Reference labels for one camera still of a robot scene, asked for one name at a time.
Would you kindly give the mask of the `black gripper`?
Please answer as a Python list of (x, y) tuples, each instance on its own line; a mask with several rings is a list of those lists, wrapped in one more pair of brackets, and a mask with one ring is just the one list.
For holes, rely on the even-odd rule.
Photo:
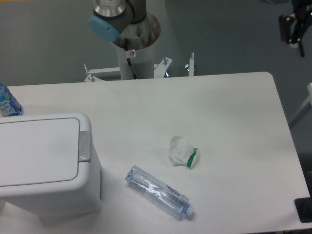
[[(278, 18), (280, 38), (287, 44), (297, 44), (301, 57), (305, 56), (302, 38), (312, 24), (312, 0), (292, 0), (293, 14), (281, 15)], [(291, 26), (294, 20), (300, 27), (295, 27), (291, 34)]]

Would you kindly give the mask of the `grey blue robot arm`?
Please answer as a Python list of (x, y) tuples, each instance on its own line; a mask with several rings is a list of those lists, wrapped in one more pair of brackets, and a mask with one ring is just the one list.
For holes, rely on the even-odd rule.
[[(305, 56), (302, 38), (312, 25), (312, 2), (293, 0), (293, 13), (278, 18), (280, 38)], [(144, 0), (95, 0), (89, 25), (100, 38), (123, 50), (145, 49), (158, 40), (161, 27)]]

